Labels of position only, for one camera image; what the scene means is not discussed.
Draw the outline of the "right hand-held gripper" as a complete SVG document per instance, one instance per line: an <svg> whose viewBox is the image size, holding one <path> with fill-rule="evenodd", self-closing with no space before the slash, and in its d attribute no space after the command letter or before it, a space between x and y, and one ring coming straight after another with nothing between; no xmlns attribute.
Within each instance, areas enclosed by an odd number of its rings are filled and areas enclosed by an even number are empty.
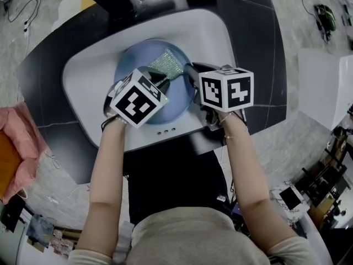
<svg viewBox="0 0 353 265"><path fill-rule="evenodd" d="M199 62L187 63L184 71L211 130L218 129L216 112L230 113L254 105L254 74L250 71Z"/></svg>

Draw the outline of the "green scouring sponge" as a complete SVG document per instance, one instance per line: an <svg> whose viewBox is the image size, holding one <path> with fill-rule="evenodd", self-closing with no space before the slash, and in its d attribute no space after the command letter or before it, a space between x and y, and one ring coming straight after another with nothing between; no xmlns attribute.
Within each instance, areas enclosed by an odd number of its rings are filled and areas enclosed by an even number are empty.
<svg viewBox="0 0 353 265"><path fill-rule="evenodd" d="M165 74L166 78L170 81L182 75L184 68L177 57L169 49L165 49L159 57L148 65L148 67Z"/></svg>

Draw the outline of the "large blue plate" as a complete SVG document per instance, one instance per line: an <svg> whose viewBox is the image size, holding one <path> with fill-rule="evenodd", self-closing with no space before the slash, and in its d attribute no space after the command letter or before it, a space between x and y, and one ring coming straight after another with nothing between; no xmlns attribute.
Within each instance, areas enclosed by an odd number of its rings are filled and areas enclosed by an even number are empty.
<svg viewBox="0 0 353 265"><path fill-rule="evenodd" d="M122 80L132 70L148 66L159 57L165 49L169 49L184 67L190 60L177 46L162 40L145 40L127 49L120 57L115 70L114 82ZM170 81L167 91L169 102L148 120L148 124L161 125L174 121L185 112L194 96L195 89L184 73Z"/></svg>

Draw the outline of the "person's right forearm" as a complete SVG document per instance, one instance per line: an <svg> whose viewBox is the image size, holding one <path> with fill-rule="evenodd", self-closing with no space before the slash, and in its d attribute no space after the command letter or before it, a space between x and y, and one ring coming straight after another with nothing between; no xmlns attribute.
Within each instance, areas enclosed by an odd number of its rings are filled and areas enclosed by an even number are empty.
<svg viewBox="0 0 353 265"><path fill-rule="evenodd" d="M265 253L296 233L272 204L265 173L239 115L222 124L240 212L253 242Z"/></svg>

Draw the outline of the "person's left forearm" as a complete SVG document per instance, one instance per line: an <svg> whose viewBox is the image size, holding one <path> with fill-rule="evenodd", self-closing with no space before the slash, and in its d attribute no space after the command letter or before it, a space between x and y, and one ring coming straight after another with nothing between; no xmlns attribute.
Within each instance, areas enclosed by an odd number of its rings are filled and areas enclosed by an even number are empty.
<svg viewBox="0 0 353 265"><path fill-rule="evenodd" d="M89 210L77 250L112 257L119 235L126 124L105 125L90 181Z"/></svg>

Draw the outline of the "white sink basin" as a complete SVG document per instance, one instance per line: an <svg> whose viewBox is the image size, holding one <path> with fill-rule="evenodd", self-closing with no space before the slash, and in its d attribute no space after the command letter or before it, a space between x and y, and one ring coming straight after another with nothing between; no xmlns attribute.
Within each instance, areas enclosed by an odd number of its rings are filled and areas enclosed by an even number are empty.
<svg viewBox="0 0 353 265"><path fill-rule="evenodd" d="M113 34L71 57L62 74L63 90L85 134L100 144L105 120L104 101L115 83L121 55L145 40L162 40L181 49L190 62L216 66L235 65L231 39L225 22L205 9L164 15ZM175 137L194 133L206 126L205 113L191 101L174 121L161 125L144 124L126 130L125 151L138 150Z"/></svg>

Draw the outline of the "dark vanity cabinet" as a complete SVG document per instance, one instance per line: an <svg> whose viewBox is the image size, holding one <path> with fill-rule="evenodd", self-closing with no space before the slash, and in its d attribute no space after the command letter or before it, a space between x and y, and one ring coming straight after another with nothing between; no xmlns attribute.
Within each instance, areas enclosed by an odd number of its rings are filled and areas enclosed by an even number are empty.
<svg viewBox="0 0 353 265"><path fill-rule="evenodd" d="M287 76L281 30L272 0L214 0L203 9L224 21L237 65L254 73L254 105L245 111L251 134L286 119ZM77 184L90 181L97 148L89 142L62 86L66 62L120 30L171 13L169 2L120 20L94 5L46 37L20 64L17 77L29 112L60 165Z"/></svg>

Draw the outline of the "white yellow egg rug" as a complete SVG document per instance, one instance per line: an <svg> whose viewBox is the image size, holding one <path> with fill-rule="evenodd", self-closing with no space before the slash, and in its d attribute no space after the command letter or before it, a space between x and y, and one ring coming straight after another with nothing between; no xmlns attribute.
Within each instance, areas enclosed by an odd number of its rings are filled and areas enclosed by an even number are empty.
<svg viewBox="0 0 353 265"><path fill-rule="evenodd" d="M63 0L58 8L58 19L54 22L51 31L55 31L75 15L95 4L93 0Z"/></svg>

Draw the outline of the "white ceramic tub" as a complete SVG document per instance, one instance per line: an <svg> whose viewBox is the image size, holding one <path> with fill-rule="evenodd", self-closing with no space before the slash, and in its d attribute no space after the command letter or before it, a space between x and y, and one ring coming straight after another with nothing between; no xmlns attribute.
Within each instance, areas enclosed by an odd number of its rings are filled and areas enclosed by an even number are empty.
<svg viewBox="0 0 353 265"><path fill-rule="evenodd" d="M298 52L298 109L332 131L353 105L353 55Z"/></svg>

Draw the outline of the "black tablet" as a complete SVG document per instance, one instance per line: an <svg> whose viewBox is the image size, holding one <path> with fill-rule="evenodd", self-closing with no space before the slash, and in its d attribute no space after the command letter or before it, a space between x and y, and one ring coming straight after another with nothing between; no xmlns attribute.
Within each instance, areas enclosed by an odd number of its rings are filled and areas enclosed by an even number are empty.
<svg viewBox="0 0 353 265"><path fill-rule="evenodd" d="M293 191L291 187L286 188L279 196L288 207L289 210L293 210L296 206L300 205L301 201L296 193Z"/></svg>

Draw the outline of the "cluttered black shelf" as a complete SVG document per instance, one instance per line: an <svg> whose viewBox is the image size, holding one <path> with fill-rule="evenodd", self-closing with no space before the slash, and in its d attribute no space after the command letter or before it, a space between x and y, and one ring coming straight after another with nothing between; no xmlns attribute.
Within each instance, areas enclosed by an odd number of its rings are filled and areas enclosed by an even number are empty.
<svg viewBox="0 0 353 265"><path fill-rule="evenodd" d="M333 228L338 222L336 217L345 215L340 210L340 196L350 189L350 183L344 174L347 166L344 157L353 155L353 127L337 126L331 132L332 139L326 145L323 156L310 168L302 168L304 175L295 183L295 187L309 202L309 217L318 231Z"/></svg>

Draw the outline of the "marble pattern table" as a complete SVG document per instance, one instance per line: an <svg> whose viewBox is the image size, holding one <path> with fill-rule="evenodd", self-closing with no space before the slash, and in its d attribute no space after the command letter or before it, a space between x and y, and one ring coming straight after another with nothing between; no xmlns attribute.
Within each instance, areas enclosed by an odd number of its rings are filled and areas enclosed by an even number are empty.
<svg viewBox="0 0 353 265"><path fill-rule="evenodd" d="M289 210L281 199L281 197L279 196L279 193L281 193L288 187L291 187L293 189L293 191L296 193L296 195L301 201L300 205L296 206L293 210ZM279 209L281 216L290 225L295 224L310 209L304 197L290 181L284 181L282 184L272 187L270 189L270 199Z"/></svg>

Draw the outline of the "orange cushion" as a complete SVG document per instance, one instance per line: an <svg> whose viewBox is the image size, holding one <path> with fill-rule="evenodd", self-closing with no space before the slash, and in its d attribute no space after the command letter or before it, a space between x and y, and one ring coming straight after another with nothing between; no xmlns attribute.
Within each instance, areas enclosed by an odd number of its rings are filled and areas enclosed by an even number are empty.
<svg viewBox="0 0 353 265"><path fill-rule="evenodd" d="M10 138L0 130L0 199L3 200L6 190L12 181L22 158Z"/></svg>

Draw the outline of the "blue denim garment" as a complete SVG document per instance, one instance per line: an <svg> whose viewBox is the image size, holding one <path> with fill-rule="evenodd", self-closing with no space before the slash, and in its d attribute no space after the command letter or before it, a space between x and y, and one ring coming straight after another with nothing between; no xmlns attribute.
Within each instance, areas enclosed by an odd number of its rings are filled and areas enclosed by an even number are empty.
<svg viewBox="0 0 353 265"><path fill-rule="evenodd" d="M54 231L54 224L39 214L34 214L30 220L26 235L31 244L38 243L48 248L52 234Z"/></svg>

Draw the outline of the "black flat box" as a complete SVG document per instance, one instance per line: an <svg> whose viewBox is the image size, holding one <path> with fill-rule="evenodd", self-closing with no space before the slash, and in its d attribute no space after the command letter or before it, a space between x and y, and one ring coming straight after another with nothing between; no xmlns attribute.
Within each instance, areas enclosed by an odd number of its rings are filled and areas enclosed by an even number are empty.
<svg viewBox="0 0 353 265"><path fill-rule="evenodd" d="M0 222L7 230L14 232L24 206L25 201L17 194L14 195L5 206L1 214Z"/></svg>

